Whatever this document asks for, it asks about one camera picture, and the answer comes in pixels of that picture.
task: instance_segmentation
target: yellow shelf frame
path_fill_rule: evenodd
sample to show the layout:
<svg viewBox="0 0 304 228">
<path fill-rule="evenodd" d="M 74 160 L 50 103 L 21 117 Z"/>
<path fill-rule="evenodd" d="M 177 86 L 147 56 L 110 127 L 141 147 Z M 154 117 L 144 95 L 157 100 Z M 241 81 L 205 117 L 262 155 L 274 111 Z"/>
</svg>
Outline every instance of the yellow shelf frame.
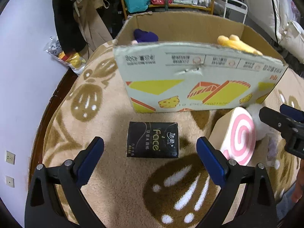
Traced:
<svg viewBox="0 0 304 228">
<path fill-rule="evenodd" d="M 128 9 L 126 7 L 125 1 L 121 0 L 121 4 L 123 6 L 123 14 L 125 16 L 125 20 L 128 19 Z M 168 4 L 169 8 L 193 8 L 193 9 L 200 9 L 200 10 L 205 10 L 208 11 L 210 14 L 213 14 L 213 8 L 214 8 L 214 0 L 210 1 L 210 6 L 209 7 L 203 7 L 203 6 L 198 6 L 198 5 L 186 5 L 186 4 Z M 154 5 L 151 4 L 148 6 L 149 8 L 157 8 L 157 7 L 165 7 L 165 5 Z"/>
</svg>

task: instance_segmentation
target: human hand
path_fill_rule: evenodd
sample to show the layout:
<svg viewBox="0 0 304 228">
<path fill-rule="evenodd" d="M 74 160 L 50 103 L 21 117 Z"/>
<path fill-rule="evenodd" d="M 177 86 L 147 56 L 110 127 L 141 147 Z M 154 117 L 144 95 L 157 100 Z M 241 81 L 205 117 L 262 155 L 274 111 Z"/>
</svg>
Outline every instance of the human hand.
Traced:
<svg viewBox="0 0 304 228">
<path fill-rule="evenodd" d="M 304 160 L 302 159 L 300 163 L 300 169 L 297 174 L 295 189 L 291 196 L 291 200 L 297 203 L 301 199 L 303 195 L 303 191 L 304 191 Z"/>
</svg>

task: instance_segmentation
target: fluffy rug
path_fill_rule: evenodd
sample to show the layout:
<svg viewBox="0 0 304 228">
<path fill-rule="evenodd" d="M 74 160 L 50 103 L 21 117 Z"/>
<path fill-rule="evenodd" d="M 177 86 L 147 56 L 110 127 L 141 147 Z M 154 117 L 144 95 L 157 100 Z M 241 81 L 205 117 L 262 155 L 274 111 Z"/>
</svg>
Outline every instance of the fluffy rug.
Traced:
<svg viewBox="0 0 304 228">
<path fill-rule="evenodd" d="M 285 103 L 304 107 L 304 80 L 288 69 L 265 105 L 279 110 Z M 139 114 L 133 110 L 112 54 L 112 42 L 101 45 L 52 117 L 44 141 L 43 163 L 58 166 L 73 159 L 95 136 L 105 151 L 82 192 L 106 227 L 193 227 L 205 215 L 219 189 L 196 154 L 196 140 L 210 136 L 216 121 L 229 110 Z M 177 122 L 178 159 L 127 158 L 129 121 Z M 249 165 L 265 162 L 268 138 L 256 143 Z M 268 169 L 278 200 L 295 181 L 299 159 L 286 153 L 278 135 L 279 153 Z M 233 219 L 242 197 L 239 189 L 226 222 Z M 77 222 L 57 187 L 63 208 Z"/>
</svg>

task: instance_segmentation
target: black clamp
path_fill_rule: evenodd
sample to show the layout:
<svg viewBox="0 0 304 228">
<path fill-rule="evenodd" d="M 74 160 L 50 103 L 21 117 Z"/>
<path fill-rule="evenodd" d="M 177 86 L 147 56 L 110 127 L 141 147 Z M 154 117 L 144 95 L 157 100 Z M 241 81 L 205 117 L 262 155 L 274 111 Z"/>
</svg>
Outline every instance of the black clamp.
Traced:
<svg viewBox="0 0 304 228">
<path fill-rule="evenodd" d="M 285 151 L 304 159 L 304 112 L 288 105 L 281 105 L 280 112 L 263 107 L 260 120 L 281 132 L 286 140 Z"/>
<path fill-rule="evenodd" d="M 25 205 L 26 228 L 105 228 L 80 188 L 88 183 L 104 151 L 104 142 L 95 137 L 74 160 L 46 168 L 39 164 L 34 172 Z M 59 200 L 55 184 L 61 184 L 66 200 L 79 225 L 69 221 Z"/>
<path fill-rule="evenodd" d="M 196 228 L 277 227 L 275 198 L 264 164 L 249 167 L 241 166 L 233 159 L 227 160 L 206 137 L 197 140 L 196 150 L 212 181 L 221 187 Z M 243 183 L 246 183 L 246 187 L 235 217 L 223 225 L 239 186 Z"/>
</svg>

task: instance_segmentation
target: white fluffy pom-pom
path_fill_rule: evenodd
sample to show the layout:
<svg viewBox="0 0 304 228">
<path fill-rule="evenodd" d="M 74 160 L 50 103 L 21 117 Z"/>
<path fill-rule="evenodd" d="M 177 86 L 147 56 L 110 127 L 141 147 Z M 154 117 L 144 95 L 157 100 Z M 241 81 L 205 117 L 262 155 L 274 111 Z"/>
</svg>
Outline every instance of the white fluffy pom-pom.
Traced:
<svg viewBox="0 0 304 228">
<path fill-rule="evenodd" d="M 261 122 L 259 118 L 259 111 L 262 107 L 263 106 L 261 104 L 251 104 L 246 108 L 246 110 L 251 115 L 255 126 L 256 140 L 263 139 L 266 134 L 271 132 L 271 128 L 267 124 Z"/>
</svg>

